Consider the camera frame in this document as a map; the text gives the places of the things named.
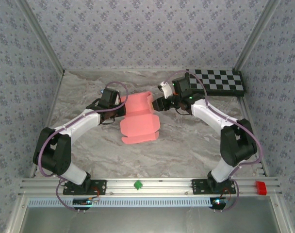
patterned wallpaper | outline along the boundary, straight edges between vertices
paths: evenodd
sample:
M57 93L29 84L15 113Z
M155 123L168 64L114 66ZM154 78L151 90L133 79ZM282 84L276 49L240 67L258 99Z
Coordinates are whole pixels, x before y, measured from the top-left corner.
M295 0L282 0L243 68L270 175L280 176L295 225Z
M267 0L28 0L63 68L232 67Z
M15 1L0 1L0 232L30 173L58 79Z

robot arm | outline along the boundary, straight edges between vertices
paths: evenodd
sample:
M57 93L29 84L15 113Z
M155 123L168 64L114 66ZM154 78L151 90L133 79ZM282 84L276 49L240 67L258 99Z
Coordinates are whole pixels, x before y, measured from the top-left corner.
M257 152L255 141L242 129L235 124L229 122L232 120L237 122L252 132L251 125L246 119L237 120L230 117L211 104L206 105L204 97L198 93L194 93L189 87L188 80L185 77L177 78L172 81L175 94L164 96L153 102L156 111L166 111L170 108L183 109L189 114L203 120L211 126L221 137L221 159L218 165L208 173L208 184L213 192L223 189L222 182L227 181L229 175L244 160L249 159ZM168 90L161 83L159 89Z
M77 117L68 123L56 127L55 129L44 128L39 136L33 162L38 163L40 150L47 138L54 132L63 129L56 134L47 144L42 155L42 168L52 173L66 178L75 185L81 186L82 190L87 190L90 184L90 175L77 167L71 161L71 146L84 133L91 128L98 126L103 121L125 115L125 106L115 110L101 113L91 113L95 110L111 109L121 105L119 93L115 90L105 88L101 99L95 100Z

ventilation grate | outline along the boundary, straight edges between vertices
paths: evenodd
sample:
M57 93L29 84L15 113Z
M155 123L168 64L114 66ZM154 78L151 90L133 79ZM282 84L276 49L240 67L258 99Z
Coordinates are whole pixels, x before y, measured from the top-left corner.
M72 206L73 198L62 199ZM103 198L91 207L205 207L210 198ZM30 198L28 207L63 207L57 198Z

marble surface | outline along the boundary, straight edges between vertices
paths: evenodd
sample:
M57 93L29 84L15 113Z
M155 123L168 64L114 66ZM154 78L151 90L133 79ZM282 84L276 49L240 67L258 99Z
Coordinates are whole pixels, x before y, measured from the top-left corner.
M51 126L67 123L100 97L110 81L122 81L130 94L151 91L160 97L157 85L172 71L72 71L66 72ZM121 86L112 86L121 94ZM241 119L236 98L210 97L211 103L226 114ZM206 123L194 116L178 115L173 109L156 113L160 136L156 141L126 145L119 123L92 128L72 146L72 161L92 177L205 177L220 160L220 138ZM251 166L237 176L252 176Z

red block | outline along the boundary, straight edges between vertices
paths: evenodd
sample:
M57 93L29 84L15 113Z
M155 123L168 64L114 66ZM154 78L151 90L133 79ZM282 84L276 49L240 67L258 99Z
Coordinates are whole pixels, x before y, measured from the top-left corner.
M256 188L258 190L258 194L266 196L267 189L266 189L265 183L262 181L255 181L255 183L256 183Z

